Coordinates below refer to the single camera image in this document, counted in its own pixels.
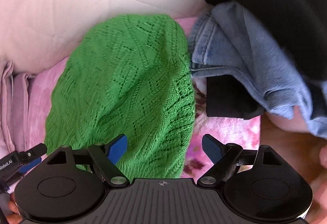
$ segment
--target human hand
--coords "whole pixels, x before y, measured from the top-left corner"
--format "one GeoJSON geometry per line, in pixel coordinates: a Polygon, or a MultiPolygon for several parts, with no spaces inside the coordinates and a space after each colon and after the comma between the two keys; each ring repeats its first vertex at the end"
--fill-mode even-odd
{"type": "Polygon", "coordinates": [[[8,207],[13,212],[13,214],[6,217],[9,224],[20,223],[22,221],[22,217],[19,215],[14,193],[10,195],[10,201],[8,202],[8,207]]]}
{"type": "MultiPolygon", "coordinates": [[[[327,145],[319,154],[320,164],[327,169],[327,145]]],[[[311,210],[306,220],[310,224],[327,224],[327,172],[323,172],[312,184],[315,208],[311,210]]]]}

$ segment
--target metal screw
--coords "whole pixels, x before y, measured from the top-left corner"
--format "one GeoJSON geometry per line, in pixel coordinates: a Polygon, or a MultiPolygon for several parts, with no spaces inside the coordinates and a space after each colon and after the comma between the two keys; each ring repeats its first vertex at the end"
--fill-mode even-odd
{"type": "Polygon", "coordinates": [[[120,185],[120,184],[126,183],[127,179],[126,179],[125,177],[116,176],[116,177],[111,178],[110,181],[111,181],[113,184],[120,185]]]}
{"type": "Polygon", "coordinates": [[[200,182],[203,184],[214,184],[216,182],[216,179],[211,176],[205,176],[200,179],[200,182]]]}

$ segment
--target folded cloth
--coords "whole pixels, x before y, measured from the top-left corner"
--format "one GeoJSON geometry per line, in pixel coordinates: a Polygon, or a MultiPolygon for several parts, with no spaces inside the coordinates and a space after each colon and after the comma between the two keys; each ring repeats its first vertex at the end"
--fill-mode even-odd
{"type": "Polygon", "coordinates": [[[0,88],[0,156],[4,157],[15,150],[12,138],[12,93],[13,93],[13,63],[0,61],[1,88],[0,88]]]}
{"type": "Polygon", "coordinates": [[[95,26],[52,93],[48,153],[128,137],[117,164],[129,178],[181,175],[195,118],[187,42],[166,15],[120,16],[95,26]]]}
{"type": "Polygon", "coordinates": [[[15,150],[18,152],[30,149],[27,146],[27,119],[28,119],[28,84],[32,79],[27,73],[18,74],[14,78],[12,97],[12,137],[15,150]]]}
{"type": "Polygon", "coordinates": [[[45,120],[51,109],[51,94],[66,67],[67,60],[68,57],[52,68],[37,74],[29,82],[27,136],[25,138],[27,149],[44,143],[45,120]]]}
{"type": "Polygon", "coordinates": [[[232,75],[269,113],[288,119],[297,105],[310,132],[327,138],[324,89],[315,86],[313,101],[288,54],[240,4],[222,3],[201,16],[189,37],[189,51],[193,76],[232,75]]]}

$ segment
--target denim fabric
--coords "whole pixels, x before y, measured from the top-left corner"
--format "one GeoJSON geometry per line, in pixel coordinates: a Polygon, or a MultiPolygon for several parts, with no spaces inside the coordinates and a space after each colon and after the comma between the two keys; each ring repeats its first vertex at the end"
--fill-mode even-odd
{"type": "Polygon", "coordinates": [[[326,82],[304,80],[292,59],[251,12],[232,1],[202,15],[189,37],[194,77],[232,75],[269,113],[293,118],[327,138],[326,82]]]}

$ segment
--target pink blanket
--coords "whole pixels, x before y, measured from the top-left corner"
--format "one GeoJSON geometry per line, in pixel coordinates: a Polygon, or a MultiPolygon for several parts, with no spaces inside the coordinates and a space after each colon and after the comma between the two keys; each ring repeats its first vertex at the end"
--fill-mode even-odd
{"type": "MultiPolygon", "coordinates": [[[[179,19],[186,36],[196,18],[179,19]]],[[[12,64],[0,63],[1,79],[1,128],[0,156],[13,150],[24,151],[45,138],[45,120],[51,109],[51,93],[63,73],[68,58],[35,78],[19,74],[12,80],[12,64]]],[[[205,79],[193,79],[196,90],[196,120],[191,142],[186,154],[182,177],[195,181],[206,172],[212,163],[204,154],[201,140],[211,134],[223,143],[233,142],[247,149],[259,147],[260,118],[242,120],[236,118],[207,117],[205,114],[205,79]]]]}

